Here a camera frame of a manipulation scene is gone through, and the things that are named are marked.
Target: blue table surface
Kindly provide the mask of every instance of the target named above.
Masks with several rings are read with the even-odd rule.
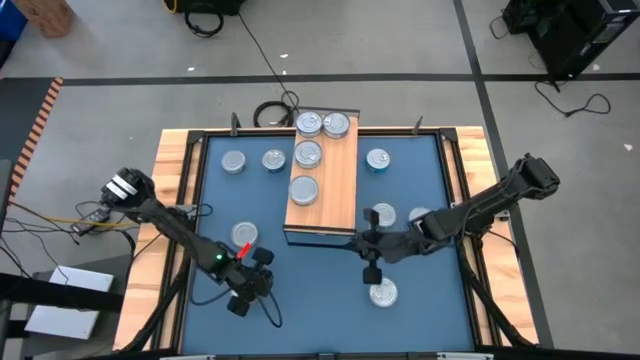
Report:
[[[368,171],[364,161],[358,161],[359,229],[368,225],[360,215],[361,209],[378,202],[395,207],[398,221],[392,230],[406,228],[414,207],[447,206],[434,136],[361,137],[358,142],[361,160],[377,147],[391,156],[389,170],[381,174]],[[188,304],[183,354],[471,350],[473,341],[455,249],[393,265],[380,261],[384,276],[398,287],[398,301],[390,308],[379,308],[369,299],[369,287],[362,283],[362,269],[367,264],[356,254],[287,245],[282,226],[293,145],[293,137],[211,138],[202,203],[213,207],[213,215],[202,218],[198,228],[199,234],[233,246],[230,237],[234,224],[256,224],[260,233],[257,246],[275,253],[270,269],[283,327],[274,328],[257,304],[245,318],[230,313],[226,310],[229,296],[207,306]],[[285,171],[272,174],[261,166],[262,154],[272,148],[286,153]],[[222,155],[229,150],[240,150],[247,157],[247,167],[239,175],[229,175],[221,168]],[[200,271],[195,273],[196,300],[222,290],[224,287]],[[270,300],[265,303],[275,316]]]

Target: silver can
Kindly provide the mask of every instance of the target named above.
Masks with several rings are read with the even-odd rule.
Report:
[[[396,223],[396,210],[387,203],[379,203],[373,206],[373,210],[379,214],[379,225],[383,228],[390,228]]]
[[[417,208],[414,208],[413,210],[411,210],[411,212],[409,212],[409,221],[413,221],[423,215],[427,215],[431,210],[422,207],[422,206],[418,206]]]
[[[296,128],[304,137],[314,137],[322,130],[322,116],[313,111],[303,112],[296,118]]]
[[[229,174],[239,174],[247,165],[247,158],[241,151],[231,150],[222,157],[222,168]]]
[[[398,288],[389,278],[383,277],[380,285],[369,286],[369,297],[379,307],[389,307],[398,300]]]
[[[246,244],[253,246],[257,240],[258,228],[251,222],[238,223],[231,229],[231,241],[241,249]]]
[[[320,165],[320,160],[322,160],[322,148],[315,141],[302,141],[296,145],[293,152],[296,163],[303,169],[313,169]]]
[[[341,139],[349,133],[351,120],[343,113],[331,113],[322,120],[324,133],[334,139]]]
[[[277,173],[284,169],[287,157],[282,150],[271,149],[262,155],[262,166],[269,172]]]
[[[365,159],[367,168],[373,172],[385,172],[391,164],[391,156],[382,149],[373,149],[367,153]]]
[[[298,176],[289,184],[289,197],[300,206],[311,205],[318,198],[318,183],[311,176]]]

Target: yellow cable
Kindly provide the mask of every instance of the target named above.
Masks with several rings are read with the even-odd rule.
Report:
[[[48,220],[48,221],[52,221],[52,222],[59,222],[59,223],[64,223],[64,224],[86,224],[86,225],[95,225],[95,226],[112,226],[112,227],[120,227],[120,226],[131,226],[131,225],[136,225],[136,223],[129,221],[126,223],[96,223],[96,222],[91,222],[91,221],[84,221],[84,220],[75,220],[75,219],[65,219],[65,218],[55,218],[55,217],[48,217],[48,216],[44,216],[41,215],[31,209],[29,209],[26,206],[20,205],[20,204],[16,204],[14,202],[11,202],[11,204],[15,207],[18,207],[32,215],[35,215],[39,218]]]
[[[170,12],[172,14],[175,14],[176,12],[178,12],[178,0],[173,0],[173,9],[169,9],[169,6],[167,5],[166,0],[160,0],[160,1],[162,1],[162,6],[164,6],[164,8],[168,12]]]

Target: orange striped tape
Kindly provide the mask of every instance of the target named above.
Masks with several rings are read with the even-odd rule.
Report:
[[[49,85],[49,90],[47,91],[47,95],[40,106],[40,111],[38,111],[38,115],[36,116],[33,126],[31,127],[31,131],[29,131],[29,137],[27,141],[24,143],[22,148],[22,152],[20,156],[18,156],[18,161],[16,165],[13,167],[13,174],[11,174],[11,190],[9,192],[9,201],[13,201],[18,192],[18,188],[22,183],[22,179],[27,174],[27,167],[29,166],[29,162],[31,162],[31,158],[33,157],[33,153],[36,151],[36,145],[38,145],[38,141],[40,140],[40,136],[42,136],[42,132],[44,131],[45,125],[47,125],[47,120],[49,120],[49,114],[53,109],[53,103],[55,103],[58,98],[58,94],[60,93],[60,89],[62,89],[62,78],[55,78]]]

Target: gray floor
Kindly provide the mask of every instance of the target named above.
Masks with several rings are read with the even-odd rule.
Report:
[[[220,36],[194,37],[156,0],[68,0],[79,16],[63,39],[44,40],[27,28],[2,71],[9,77],[67,78],[266,75],[269,69],[237,18]],[[488,22],[506,0],[464,0],[484,73],[537,73],[526,37],[494,40]],[[248,25],[278,72],[470,73],[455,9],[449,0],[249,1]],[[503,24],[498,21],[496,31]],[[640,72],[640,23],[596,63],[599,72]],[[363,125],[484,125],[472,82],[296,83],[302,105],[357,108]],[[640,82],[571,83],[548,93],[559,106],[582,106],[594,92],[609,97],[608,116],[564,119],[532,83],[488,83],[498,130],[510,163],[525,152],[542,156],[560,175],[561,190],[543,202],[523,203],[523,216],[552,335],[559,348],[640,352],[640,276],[633,261],[634,208],[640,176]],[[64,87],[29,167],[17,201],[43,213],[75,216],[73,205],[95,199],[122,166],[150,172],[163,128],[226,126],[232,111],[245,125],[255,107],[280,97],[277,84]],[[277,119],[266,112],[265,121]],[[98,161],[93,156],[102,155]],[[10,211],[10,216],[27,219]],[[30,272],[53,263],[35,238],[6,234]],[[64,265],[127,252],[118,236],[83,238],[76,246],[44,237]],[[0,271],[14,272],[7,262]],[[13,317],[23,316],[23,309]],[[18,358],[11,341],[6,359]],[[97,351],[74,349],[68,359]]]

